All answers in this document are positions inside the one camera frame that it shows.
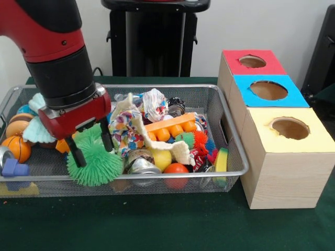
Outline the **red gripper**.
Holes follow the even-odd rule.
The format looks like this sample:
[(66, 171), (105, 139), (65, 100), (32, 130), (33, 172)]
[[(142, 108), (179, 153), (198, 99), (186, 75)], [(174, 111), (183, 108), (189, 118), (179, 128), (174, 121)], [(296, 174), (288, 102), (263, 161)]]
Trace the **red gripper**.
[(61, 110), (53, 110), (44, 106), (38, 110), (38, 115), (51, 136), (57, 140), (65, 139), (77, 167), (85, 167), (85, 157), (71, 136), (76, 131), (82, 131), (100, 123), (104, 148), (111, 152), (114, 145), (107, 120), (110, 110), (111, 102), (108, 92), (105, 89), (97, 89), (93, 98), (83, 104)]

